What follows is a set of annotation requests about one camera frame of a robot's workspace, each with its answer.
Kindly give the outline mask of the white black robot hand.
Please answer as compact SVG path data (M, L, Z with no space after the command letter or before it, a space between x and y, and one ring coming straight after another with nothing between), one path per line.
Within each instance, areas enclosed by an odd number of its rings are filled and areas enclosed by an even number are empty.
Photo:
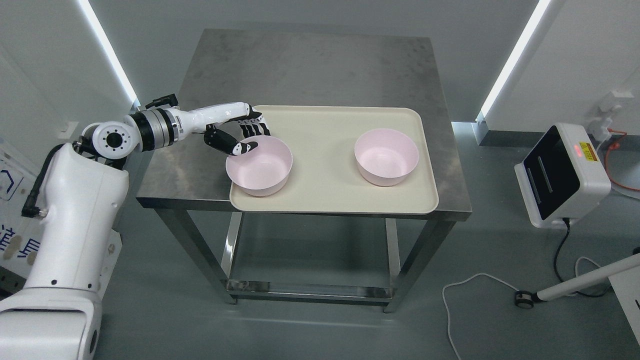
M238 141L228 132L219 129L219 125L236 123L242 130L244 139L253 136L270 136L270 128L262 112L246 102L230 102L210 105L192 111L173 111L180 118L183 132L201 133L206 145L237 157L258 148L258 142Z

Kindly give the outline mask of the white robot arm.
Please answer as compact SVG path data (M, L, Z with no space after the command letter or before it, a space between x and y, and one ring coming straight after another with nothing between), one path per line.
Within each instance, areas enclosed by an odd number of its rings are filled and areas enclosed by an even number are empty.
M3 360L91 360L102 322L99 285L114 219L130 186L127 171L84 157L123 160L183 141L206 125L256 119L245 102L214 112L182 111L162 96L121 121L88 125L51 150L22 215L41 218L42 240L23 289L1 301Z

